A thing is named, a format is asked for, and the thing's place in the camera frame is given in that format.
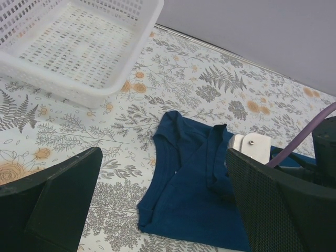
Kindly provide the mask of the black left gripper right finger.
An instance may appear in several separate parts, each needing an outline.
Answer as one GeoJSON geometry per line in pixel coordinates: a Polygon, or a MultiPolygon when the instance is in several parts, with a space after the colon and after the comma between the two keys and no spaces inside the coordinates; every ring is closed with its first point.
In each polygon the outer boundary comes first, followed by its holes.
{"type": "Polygon", "coordinates": [[[252,251],[335,251],[335,189],[234,149],[226,166],[252,251]]]}

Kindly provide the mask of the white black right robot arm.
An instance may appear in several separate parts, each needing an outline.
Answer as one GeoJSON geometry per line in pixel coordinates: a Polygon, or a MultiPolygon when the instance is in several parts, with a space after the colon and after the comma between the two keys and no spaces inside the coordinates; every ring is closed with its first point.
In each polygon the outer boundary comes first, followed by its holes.
{"type": "Polygon", "coordinates": [[[275,166],[285,172],[307,182],[335,188],[335,117],[324,119],[312,132],[315,163],[310,163],[296,154],[288,158],[299,164],[299,167],[275,166]]]}

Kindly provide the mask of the blue printed t-shirt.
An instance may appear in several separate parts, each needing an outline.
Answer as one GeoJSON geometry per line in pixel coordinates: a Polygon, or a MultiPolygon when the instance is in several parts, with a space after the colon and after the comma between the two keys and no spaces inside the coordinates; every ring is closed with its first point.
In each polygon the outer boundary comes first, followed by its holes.
{"type": "Polygon", "coordinates": [[[153,140],[156,167],[138,205],[139,229],[173,239],[249,251],[224,164],[226,125],[164,114],[153,140]]]}

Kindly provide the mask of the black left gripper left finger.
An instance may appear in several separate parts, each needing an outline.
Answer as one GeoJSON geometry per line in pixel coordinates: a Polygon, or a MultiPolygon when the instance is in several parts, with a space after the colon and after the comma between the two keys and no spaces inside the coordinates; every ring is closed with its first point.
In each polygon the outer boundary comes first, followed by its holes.
{"type": "Polygon", "coordinates": [[[77,251],[102,162],[99,147],[1,186],[1,251],[77,251]]]}

